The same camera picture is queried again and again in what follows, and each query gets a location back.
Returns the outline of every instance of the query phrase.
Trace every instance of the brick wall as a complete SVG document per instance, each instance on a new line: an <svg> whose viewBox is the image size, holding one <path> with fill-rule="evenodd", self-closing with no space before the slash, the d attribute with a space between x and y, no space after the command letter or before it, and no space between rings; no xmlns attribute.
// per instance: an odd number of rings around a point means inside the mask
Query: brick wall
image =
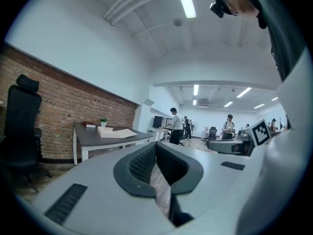
<svg viewBox="0 0 313 235"><path fill-rule="evenodd" d="M8 89L12 84L16 84L20 74L40 82L38 94L43 101L36 126L43 131L44 158L73 158L73 122L87 120L99 123L99 120L105 117L109 126L133 126L136 104L5 45L0 55L0 101L5 102L4 106L0 106L2 135Z"/></svg>

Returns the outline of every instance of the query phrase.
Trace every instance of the potted plant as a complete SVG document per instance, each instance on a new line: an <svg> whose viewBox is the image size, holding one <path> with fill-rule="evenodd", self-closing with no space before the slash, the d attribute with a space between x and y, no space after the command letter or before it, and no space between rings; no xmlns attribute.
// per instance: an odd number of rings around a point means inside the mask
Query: potted plant
<svg viewBox="0 0 313 235"><path fill-rule="evenodd" d="M106 127L106 125L107 125L107 119L106 118L100 119L100 122L101 122L101 127Z"/></svg>

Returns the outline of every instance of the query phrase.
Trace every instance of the chair headrest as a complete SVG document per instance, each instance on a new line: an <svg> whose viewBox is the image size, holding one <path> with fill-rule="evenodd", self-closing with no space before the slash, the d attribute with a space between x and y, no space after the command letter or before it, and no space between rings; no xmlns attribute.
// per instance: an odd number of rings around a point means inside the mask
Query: chair headrest
<svg viewBox="0 0 313 235"><path fill-rule="evenodd" d="M16 84L25 90L35 92L35 93L39 89L39 82L38 81L30 79L29 77L27 77L23 74L19 75L19 77L16 79Z"/></svg>

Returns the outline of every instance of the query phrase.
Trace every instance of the linear light fixture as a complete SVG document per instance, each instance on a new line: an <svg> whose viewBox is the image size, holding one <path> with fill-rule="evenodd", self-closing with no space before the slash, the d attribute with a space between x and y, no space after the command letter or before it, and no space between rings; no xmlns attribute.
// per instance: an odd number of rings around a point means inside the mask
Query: linear light fixture
<svg viewBox="0 0 313 235"><path fill-rule="evenodd" d="M228 104L226 104L224 107L227 107L229 105L231 105L233 102L229 102Z"/></svg>
<svg viewBox="0 0 313 235"><path fill-rule="evenodd" d="M180 0L184 8L186 18L195 18L196 12L192 0Z"/></svg>
<svg viewBox="0 0 313 235"><path fill-rule="evenodd" d="M198 95L199 84L195 84L194 86L194 96Z"/></svg>
<svg viewBox="0 0 313 235"><path fill-rule="evenodd" d="M254 107L255 109L258 109L259 107L262 107L264 104L260 104L257 107Z"/></svg>
<svg viewBox="0 0 313 235"><path fill-rule="evenodd" d="M242 97L244 94L246 94L248 91L250 91L251 90L251 88L250 87L248 87L248 88L246 88L242 93L240 93L237 97Z"/></svg>

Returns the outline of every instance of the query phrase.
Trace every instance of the chair armrest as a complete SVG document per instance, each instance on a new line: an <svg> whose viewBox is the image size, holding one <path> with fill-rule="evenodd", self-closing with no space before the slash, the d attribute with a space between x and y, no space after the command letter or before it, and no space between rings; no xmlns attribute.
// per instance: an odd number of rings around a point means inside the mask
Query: chair armrest
<svg viewBox="0 0 313 235"><path fill-rule="evenodd" d="M35 137L36 138L41 138L41 136L43 135L43 132L41 131L40 128L35 128Z"/></svg>

